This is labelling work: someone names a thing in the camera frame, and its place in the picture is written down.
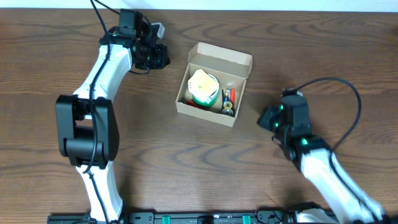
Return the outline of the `white tape roll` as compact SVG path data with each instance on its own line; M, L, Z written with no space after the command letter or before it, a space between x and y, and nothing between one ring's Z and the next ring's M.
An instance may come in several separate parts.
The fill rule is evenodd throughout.
M209 96L209 98L210 98L211 100L214 100L215 98L218 97L218 92L219 92L219 90L220 90L220 83L219 83L218 79L217 79L214 75L212 75L212 74L208 74L208 75L209 75L212 79L214 79L214 81L217 82L217 84L218 84L218 86L217 86L217 88L215 89L215 91Z

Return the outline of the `brown cardboard box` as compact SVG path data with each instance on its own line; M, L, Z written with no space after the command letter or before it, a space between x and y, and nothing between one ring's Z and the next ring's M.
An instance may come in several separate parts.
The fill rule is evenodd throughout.
M214 123L232 127L238 117L240 103L246 87L246 81L252 69L252 55L222 48L204 42L197 43L188 53L188 65L182 84L175 100L179 113L201 118ZM215 104L203 110L187 104L193 96L188 91L188 80L196 70L202 69L213 75L221 89L234 89L234 115L221 113L222 93L218 93Z

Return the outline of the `yellow sticky note pad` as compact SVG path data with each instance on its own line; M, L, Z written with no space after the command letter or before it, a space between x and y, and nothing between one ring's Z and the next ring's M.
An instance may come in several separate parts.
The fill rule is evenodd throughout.
M217 82L202 69L196 70L188 80L189 92L200 101L209 101L209 96L215 91L217 86Z

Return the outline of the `green tape roll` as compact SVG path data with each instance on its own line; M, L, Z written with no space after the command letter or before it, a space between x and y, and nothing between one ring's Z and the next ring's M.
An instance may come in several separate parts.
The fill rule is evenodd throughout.
M214 96L209 97L209 101L200 101L196 96L193 96L193 102L202 107L202 108L211 108L217 101L218 99L218 94L215 94Z

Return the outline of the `red utility knife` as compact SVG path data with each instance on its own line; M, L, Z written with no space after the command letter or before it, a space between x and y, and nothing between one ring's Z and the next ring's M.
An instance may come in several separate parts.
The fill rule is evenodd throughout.
M192 107L201 109L201 110L205 110L205 111L208 111L208 110L209 110L209 108L205 108L205 107L202 107L202 106L196 104L193 100L187 101L186 104L189 105L189 106L192 106Z

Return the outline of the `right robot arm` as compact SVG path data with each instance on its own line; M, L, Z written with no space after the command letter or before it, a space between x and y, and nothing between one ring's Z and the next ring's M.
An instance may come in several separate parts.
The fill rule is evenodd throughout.
M257 121L272 132L284 156L321 193L339 223L388 223L383 207L349 176L326 141L313 134L309 107L300 94L284 95Z

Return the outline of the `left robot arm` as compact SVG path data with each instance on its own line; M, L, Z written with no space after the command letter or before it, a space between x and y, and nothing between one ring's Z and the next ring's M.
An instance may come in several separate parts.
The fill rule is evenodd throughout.
M83 179L91 210L84 215L51 215L48 223L129 223L118 192L114 160L119 130L113 100L127 73L146 75L170 63L158 41L165 27L132 9L118 12L119 22L105 27L98 58L86 80L55 104L59 151Z

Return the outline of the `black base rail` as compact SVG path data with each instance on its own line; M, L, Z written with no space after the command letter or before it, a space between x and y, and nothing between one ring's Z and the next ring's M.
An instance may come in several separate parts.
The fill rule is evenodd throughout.
M233 212L233 213L151 213L136 212L128 217L113 220L123 224L281 224L295 223L293 216L281 211Z

